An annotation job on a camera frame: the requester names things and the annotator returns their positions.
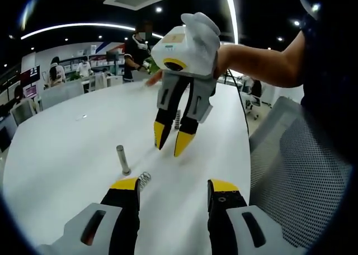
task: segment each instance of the person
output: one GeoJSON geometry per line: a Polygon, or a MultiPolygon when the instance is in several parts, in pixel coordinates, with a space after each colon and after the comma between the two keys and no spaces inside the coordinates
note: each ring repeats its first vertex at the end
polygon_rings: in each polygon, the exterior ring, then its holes
{"type": "Polygon", "coordinates": [[[83,61],[78,64],[77,72],[81,77],[88,77],[90,76],[90,74],[93,73],[93,71],[91,70],[91,65],[88,62],[88,57],[83,57],[83,61]]]}
{"type": "MultiPolygon", "coordinates": [[[[23,102],[23,100],[25,99],[25,95],[23,94],[22,86],[15,87],[13,94],[14,94],[14,99],[13,99],[14,104],[13,104],[12,108],[15,108],[18,104],[23,102]]],[[[34,109],[35,113],[37,113],[36,103],[33,100],[30,100],[30,104],[31,104],[31,107],[34,109]]]]}
{"type": "Polygon", "coordinates": [[[131,82],[133,80],[133,70],[146,72],[143,62],[146,58],[150,57],[150,47],[146,43],[146,40],[150,39],[152,30],[151,22],[142,22],[136,26],[135,34],[128,38],[125,43],[123,82],[131,82]]]}
{"type": "Polygon", "coordinates": [[[54,57],[50,64],[50,72],[48,82],[45,85],[46,87],[57,86],[66,81],[65,70],[63,66],[59,65],[60,58],[58,56],[54,57]]]}

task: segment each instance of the mesh chair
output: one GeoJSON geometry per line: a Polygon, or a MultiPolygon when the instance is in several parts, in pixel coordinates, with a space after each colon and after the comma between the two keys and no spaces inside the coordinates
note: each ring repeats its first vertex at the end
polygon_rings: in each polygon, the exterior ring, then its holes
{"type": "Polygon", "coordinates": [[[24,99],[21,103],[10,110],[10,114],[14,118],[17,126],[33,117],[35,115],[35,111],[32,108],[31,100],[28,98],[24,99]]]}
{"type": "Polygon", "coordinates": [[[284,97],[249,142],[250,205],[281,224],[289,243],[310,247],[336,212],[352,167],[311,116],[284,97]]]}

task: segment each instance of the white table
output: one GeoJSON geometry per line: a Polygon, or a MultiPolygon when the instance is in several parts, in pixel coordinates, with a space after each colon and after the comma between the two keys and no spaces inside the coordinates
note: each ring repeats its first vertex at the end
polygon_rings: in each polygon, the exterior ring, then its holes
{"type": "MultiPolygon", "coordinates": [[[[159,85],[142,82],[101,89],[55,105],[19,126],[4,171],[3,193],[30,243],[51,244],[66,222],[124,176],[116,153],[122,144],[129,177],[147,171],[140,195],[135,254],[211,254],[207,180],[237,185],[248,202],[250,157],[237,89],[218,84],[214,106],[180,157],[176,133],[154,147],[159,85]]],[[[180,102],[182,112],[189,92],[180,102]]]]}

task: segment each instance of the yellow label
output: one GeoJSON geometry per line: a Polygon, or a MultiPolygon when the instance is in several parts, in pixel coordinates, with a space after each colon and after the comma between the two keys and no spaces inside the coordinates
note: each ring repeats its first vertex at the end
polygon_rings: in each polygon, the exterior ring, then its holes
{"type": "Polygon", "coordinates": [[[185,38],[185,34],[167,34],[163,39],[163,44],[178,44],[185,38]]]}

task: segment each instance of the human arm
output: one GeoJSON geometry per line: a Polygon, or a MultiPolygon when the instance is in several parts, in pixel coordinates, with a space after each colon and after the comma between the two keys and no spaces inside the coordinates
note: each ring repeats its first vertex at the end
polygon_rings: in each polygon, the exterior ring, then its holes
{"type": "MultiPolygon", "coordinates": [[[[222,45],[218,50],[214,77],[217,79],[227,69],[232,69],[274,86],[299,86],[304,43],[304,35],[300,32],[282,52],[244,45],[222,45]]],[[[161,78],[162,71],[159,71],[147,81],[147,85],[151,86],[161,78]]]]}
{"type": "Polygon", "coordinates": [[[125,59],[125,64],[127,64],[128,66],[130,66],[134,69],[138,69],[140,67],[140,65],[138,65],[136,62],[134,62],[132,60],[132,58],[129,56],[124,56],[124,59],[125,59]]]}
{"type": "Polygon", "coordinates": [[[61,80],[65,82],[66,81],[65,69],[61,65],[59,65],[59,74],[61,76],[61,80]]]}
{"type": "Polygon", "coordinates": [[[76,72],[79,73],[81,71],[82,62],[80,62],[77,66],[76,72]]]}

